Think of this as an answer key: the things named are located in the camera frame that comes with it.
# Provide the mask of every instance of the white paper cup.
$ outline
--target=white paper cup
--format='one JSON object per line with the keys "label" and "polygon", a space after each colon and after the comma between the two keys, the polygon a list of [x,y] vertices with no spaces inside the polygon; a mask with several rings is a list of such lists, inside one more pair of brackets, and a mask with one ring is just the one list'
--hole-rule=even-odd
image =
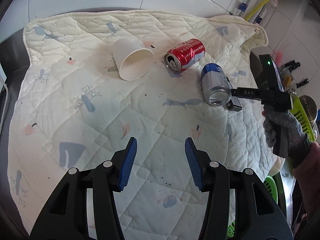
{"label": "white paper cup", "polygon": [[151,67],[154,55],[150,49],[127,39],[120,39],[112,46],[113,58],[119,75],[124,80],[142,77]]}

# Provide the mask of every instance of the silver and blue can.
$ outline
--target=silver and blue can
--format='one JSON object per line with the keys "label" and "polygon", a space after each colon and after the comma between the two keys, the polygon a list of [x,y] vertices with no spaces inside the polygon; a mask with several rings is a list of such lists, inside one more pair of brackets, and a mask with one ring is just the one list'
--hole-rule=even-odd
{"label": "silver and blue can", "polygon": [[231,89],[222,68],[214,63],[204,66],[201,72],[204,100],[211,106],[223,106],[230,101]]}

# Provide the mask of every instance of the gray glove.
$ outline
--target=gray glove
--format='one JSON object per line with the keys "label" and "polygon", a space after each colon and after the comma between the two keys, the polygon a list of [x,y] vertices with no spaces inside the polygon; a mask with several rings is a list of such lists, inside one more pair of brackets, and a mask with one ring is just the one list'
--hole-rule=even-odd
{"label": "gray glove", "polygon": [[292,114],[268,112],[263,128],[269,147],[273,147],[276,143],[273,123],[288,129],[288,156],[292,159],[292,166],[298,167],[310,151],[311,143],[308,135],[302,131],[301,124]]}

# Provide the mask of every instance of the silver screw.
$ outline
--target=silver screw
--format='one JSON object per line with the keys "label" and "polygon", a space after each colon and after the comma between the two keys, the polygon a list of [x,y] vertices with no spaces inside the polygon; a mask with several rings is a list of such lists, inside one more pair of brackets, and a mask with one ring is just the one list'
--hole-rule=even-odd
{"label": "silver screw", "polygon": [[210,166],[213,167],[213,168],[218,168],[219,167],[219,163],[217,163],[215,161],[212,161],[212,162],[210,162]]}
{"label": "silver screw", "polygon": [[69,174],[76,174],[77,173],[77,169],[76,168],[71,168],[69,171],[68,171]]}
{"label": "silver screw", "polygon": [[251,169],[246,169],[244,172],[246,174],[248,174],[248,175],[252,175],[253,174],[253,170],[251,170]]}
{"label": "silver screw", "polygon": [[106,168],[111,167],[112,166],[112,162],[111,161],[106,161],[103,163],[103,166],[105,166]]}

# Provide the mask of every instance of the blue can top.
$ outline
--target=blue can top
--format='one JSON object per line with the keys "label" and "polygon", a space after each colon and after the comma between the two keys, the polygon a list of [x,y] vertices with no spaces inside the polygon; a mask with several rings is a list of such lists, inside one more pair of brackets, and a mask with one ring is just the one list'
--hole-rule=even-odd
{"label": "blue can top", "polygon": [[209,64],[205,65],[204,68],[201,71],[201,80],[203,79],[204,75],[207,74],[210,71],[223,73],[223,70],[219,65],[217,65],[215,63],[209,63]]}

